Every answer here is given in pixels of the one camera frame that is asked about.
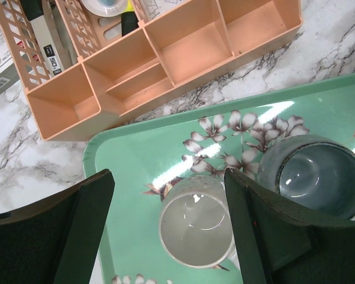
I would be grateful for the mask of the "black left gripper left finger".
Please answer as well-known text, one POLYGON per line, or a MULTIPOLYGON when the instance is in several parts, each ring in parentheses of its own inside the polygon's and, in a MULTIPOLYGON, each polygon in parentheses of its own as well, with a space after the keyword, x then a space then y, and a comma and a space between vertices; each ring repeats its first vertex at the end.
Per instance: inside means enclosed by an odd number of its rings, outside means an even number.
POLYGON ((0 214, 0 283, 89 283, 114 193, 102 170, 0 214))

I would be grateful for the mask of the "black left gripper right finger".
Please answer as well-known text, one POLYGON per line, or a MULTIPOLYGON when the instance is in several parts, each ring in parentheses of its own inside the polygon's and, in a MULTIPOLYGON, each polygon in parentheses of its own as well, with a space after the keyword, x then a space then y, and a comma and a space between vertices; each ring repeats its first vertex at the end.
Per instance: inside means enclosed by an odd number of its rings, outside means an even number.
POLYGON ((224 183, 244 283, 355 283, 355 221, 306 208, 236 169, 224 183))

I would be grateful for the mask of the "beige grey mug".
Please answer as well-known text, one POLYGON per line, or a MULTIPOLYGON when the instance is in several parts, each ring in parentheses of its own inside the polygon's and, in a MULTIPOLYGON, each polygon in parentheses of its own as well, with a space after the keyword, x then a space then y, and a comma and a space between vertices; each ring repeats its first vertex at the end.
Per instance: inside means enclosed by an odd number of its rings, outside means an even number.
POLYGON ((178 263, 215 268, 225 259, 240 267, 224 183, 196 175, 175 184, 162 202, 159 238, 178 263))

